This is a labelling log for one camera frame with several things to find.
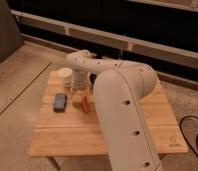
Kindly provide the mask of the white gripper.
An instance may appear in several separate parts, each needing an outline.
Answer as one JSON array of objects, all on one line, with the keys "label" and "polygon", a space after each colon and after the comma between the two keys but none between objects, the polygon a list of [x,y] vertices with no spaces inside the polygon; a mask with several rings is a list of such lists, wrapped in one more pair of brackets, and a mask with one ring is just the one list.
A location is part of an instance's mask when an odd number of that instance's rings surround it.
[{"label": "white gripper", "polygon": [[85,90],[89,86],[88,73],[85,71],[73,70],[71,86],[75,90]]}]

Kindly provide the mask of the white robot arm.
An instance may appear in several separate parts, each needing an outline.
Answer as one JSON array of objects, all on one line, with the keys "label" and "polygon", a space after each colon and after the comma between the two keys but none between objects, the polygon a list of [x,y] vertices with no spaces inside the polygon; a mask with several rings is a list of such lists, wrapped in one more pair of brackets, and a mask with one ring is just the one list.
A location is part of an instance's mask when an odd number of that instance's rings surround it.
[{"label": "white robot arm", "polygon": [[82,89],[96,76],[93,100],[113,171],[163,171],[140,99],[149,95],[157,74],[145,63],[94,59],[87,50],[66,57],[72,86]]}]

